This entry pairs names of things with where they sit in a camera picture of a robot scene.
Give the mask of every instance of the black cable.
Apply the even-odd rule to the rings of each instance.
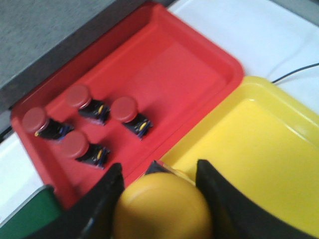
[[[312,65],[304,66],[304,67],[302,67],[302,68],[299,68],[299,69],[296,69],[296,70],[294,70],[294,71],[292,71],[292,72],[289,72],[288,74],[285,74],[284,76],[282,76],[282,77],[280,77],[280,78],[278,78],[278,79],[272,81],[272,83],[273,83],[273,84],[274,84],[274,83],[277,83],[278,81],[282,80],[283,78],[286,78],[286,77],[289,76],[289,75],[292,75],[292,74],[294,74],[294,73],[296,73],[296,72],[299,72],[299,71],[302,71],[302,70],[305,70],[305,69],[308,69],[308,68],[311,68],[311,67],[315,67],[315,66],[319,66],[319,62],[318,62],[318,63],[315,63],[315,64],[312,64]]]

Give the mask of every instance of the yellow object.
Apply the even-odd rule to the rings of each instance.
[[[278,87],[245,77],[161,160],[194,180],[201,158],[260,207],[319,237],[319,116]]]
[[[211,239],[208,205],[201,192],[171,173],[152,173],[121,195],[114,239]]]

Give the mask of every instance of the red button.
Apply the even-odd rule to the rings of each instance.
[[[30,109],[22,119],[22,126],[25,131],[34,133],[45,126],[48,120],[46,111],[42,107],[34,107]]]
[[[130,96],[116,99],[111,105],[111,115],[120,122],[130,122],[138,114],[138,103]]]
[[[61,153],[67,158],[83,156],[89,149],[89,141],[86,135],[80,131],[68,133],[61,143]]]
[[[72,86],[66,95],[66,102],[71,107],[80,108],[90,103],[92,97],[90,91],[85,85]]]

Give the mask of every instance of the yellow plastic tray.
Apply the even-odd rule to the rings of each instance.
[[[200,158],[269,213],[319,237],[319,116],[267,80],[245,77],[161,160],[194,180]]]

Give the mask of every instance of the gray surface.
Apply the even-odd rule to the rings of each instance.
[[[0,113],[145,0],[0,0]]]
[[[319,26],[319,0],[272,0]]]

